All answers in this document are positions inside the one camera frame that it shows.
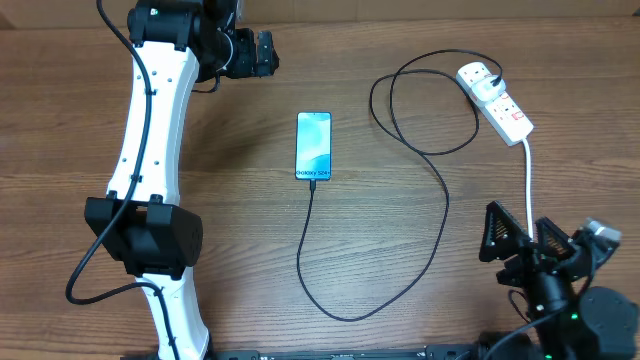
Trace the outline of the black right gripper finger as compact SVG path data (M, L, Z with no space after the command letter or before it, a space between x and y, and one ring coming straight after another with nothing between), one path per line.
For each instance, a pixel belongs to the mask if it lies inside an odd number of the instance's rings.
M547 217L541 217L536 222L538 246L547 257L556 260L571 258L576 249L572 245L572 238L562 231Z
M491 262L517 255L530 241L519 222L501 205L493 201L486 206L485 227L479 260Z

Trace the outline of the Samsung Galaxy smartphone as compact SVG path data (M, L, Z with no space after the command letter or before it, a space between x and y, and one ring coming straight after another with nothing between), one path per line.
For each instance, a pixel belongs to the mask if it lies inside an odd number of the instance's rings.
M300 112L297 115L295 176L298 180L331 178L332 115Z

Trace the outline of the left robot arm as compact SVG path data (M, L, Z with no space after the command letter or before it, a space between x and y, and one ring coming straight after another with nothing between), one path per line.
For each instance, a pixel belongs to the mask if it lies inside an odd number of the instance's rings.
M118 163L84 217L104 248L143 291L159 359L211 359L194 267L201 218L180 204L179 162L190 97L201 83L266 77L279 59L270 32L240 28L240 4L140 1L119 34L132 58L132 92Z

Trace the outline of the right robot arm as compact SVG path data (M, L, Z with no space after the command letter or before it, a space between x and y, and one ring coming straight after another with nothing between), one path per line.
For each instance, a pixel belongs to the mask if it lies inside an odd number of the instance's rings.
M593 283L620 245L621 233L587 218L568 235L547 217L531 239L497 201L486 207L479 259L502 261L499 284L521 292L527 324L479 350L482 359L632 359L639 307Z

